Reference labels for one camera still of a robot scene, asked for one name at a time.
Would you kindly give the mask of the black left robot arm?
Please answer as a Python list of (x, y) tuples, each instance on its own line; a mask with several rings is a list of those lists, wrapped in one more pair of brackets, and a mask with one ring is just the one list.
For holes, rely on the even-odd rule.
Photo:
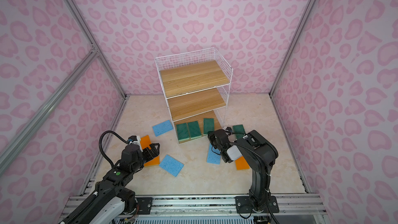
[[(103, 138), (112, 134), (126, 144), (121, 159), (116, 163), (107, 156), (103, 148)], [(136, 199), (134, 191), (127, 189), (134, 175), (160, 154), (160, 144), (150, 144), (141, 148), (138, 136), (124, 140), (114, 131), (103, 132), (98, 141), (99, 151), (111, 165), (103, 179), (95, 184), (94, 191), (75, 210), (66, 216), (62, 224), (108, 224), (114, 223), (121, 214), (148, 214), (151, 198)]]

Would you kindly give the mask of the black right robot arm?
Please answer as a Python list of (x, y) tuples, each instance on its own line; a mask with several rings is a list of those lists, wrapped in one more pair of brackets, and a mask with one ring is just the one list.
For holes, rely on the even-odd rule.
[(209, 131), (207, 137), (212, 147), (220, 151), (225, 163), (244, 158), (252, 170), (252, 185), (249, 195), (235, 197), (238, 214), (279, 213), (276, 197), (271, 195), (271, 170), (278, 158), (278, 151), (273, 144), (258, 131), (241, 133), (242, 137), (231, 142), (234, 134), (231, 128)]

